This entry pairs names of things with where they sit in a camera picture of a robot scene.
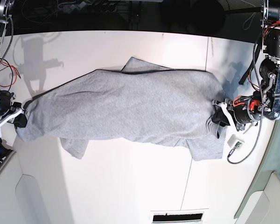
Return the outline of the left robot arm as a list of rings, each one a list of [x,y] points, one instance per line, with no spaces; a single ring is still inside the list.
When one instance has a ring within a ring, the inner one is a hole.
[[[248,123],[259,122],[262,118],[280,119],[280,0],[264,0],[260,8],[262,13],[262,31],[253,49],[252,62],[242,76],[239,84],[251,81],[256,70],[256,61],[260,53],[265,55],[258,74],[258,83],[252,84],[251,96],[238,96],[234,100],[225,100],[224,112],[219,101],[214,100],[215,114],[211,120],[222,127],[235,126],[237,131],[244,130]]]

